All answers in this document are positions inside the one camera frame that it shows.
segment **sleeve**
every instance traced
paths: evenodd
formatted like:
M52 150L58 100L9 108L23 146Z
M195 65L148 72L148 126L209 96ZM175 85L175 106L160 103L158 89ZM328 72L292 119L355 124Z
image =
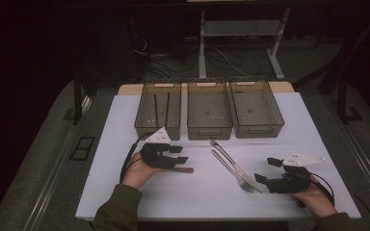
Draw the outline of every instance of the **sleeve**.
M317 220L321 231L360 231L346 213L334 214Z
M95 231L137 230L137 210L143 194L126 185L116 185L110 199L95 214Z

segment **table surface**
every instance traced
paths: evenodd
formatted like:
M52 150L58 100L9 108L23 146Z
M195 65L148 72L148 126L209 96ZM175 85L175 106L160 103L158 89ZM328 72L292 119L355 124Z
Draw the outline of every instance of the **table surface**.
M285 125L277 138L236 139L217 141L254 179L258 173L268 178L280 178L283 169L267 165L266 159L286 158L290 151L325 158L320 165L307 169L324 177L332 186L336 208L351 218L360 213L346 189L299 93L288 83L271 83ZM131 145L138 138L134 120L140 102L142 86L122 86L110 112L92 162L92 167L80 199L76 215L93 220L99 206L108 200L119 182L119 172ZM195 172L162 172L151 178L142 188L144 196L139 207L140 220L289 220L312 218L307 209L297 207L286 194L243 191L233 175L210 153L209 141L189 141L187 138L187 96L182 95L179 154L189 157L182 167L193 167ZM144 143L140 141L137 150Z

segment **fork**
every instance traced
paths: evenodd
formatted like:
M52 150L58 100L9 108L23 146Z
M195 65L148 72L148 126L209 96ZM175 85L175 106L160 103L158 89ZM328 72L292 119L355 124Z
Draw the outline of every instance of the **fork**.
M232 173L234 177L236 177L237 184L240 186L240 188L249 193L254 193L255 189L251 185L249 185L246 181L244 181L242 178L240 178L236 174L236 172L224 161L224 159L215 150L212 149L211 152L216 157L216 159L218 159L218 161L220 161L222 165L224 165L227 168L227 170L229 170L230 173Z

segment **hand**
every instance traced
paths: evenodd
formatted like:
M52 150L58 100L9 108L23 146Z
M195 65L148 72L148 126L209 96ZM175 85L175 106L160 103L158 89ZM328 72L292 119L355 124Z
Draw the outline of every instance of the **hand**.
M139 189L149 178L151 178L151 176L164 171L161 168L150 167L144 163L139 152L135 153L131 157L128 165L129 168L125 172L124 179L121 183L134 189Z
M313 176L311 176L311 180L318 182ZM327 196L312 183L304 192L291 193L290 195L293 200L299 199L304 203L305 207L316 218L323 218L337 213Z

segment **plastic storage bin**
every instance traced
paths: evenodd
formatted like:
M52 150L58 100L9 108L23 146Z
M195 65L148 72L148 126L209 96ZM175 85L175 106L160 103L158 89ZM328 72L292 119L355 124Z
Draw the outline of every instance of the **plastic storage bin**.
M146 80L134 124L137 135L140 137L165 127L170 139L178 141L180 118L181 80Z
M284 125L272 89L255 78L229 79L236 138L275 138Z
M223 78L189 79L188 139L229 140L232 116Z

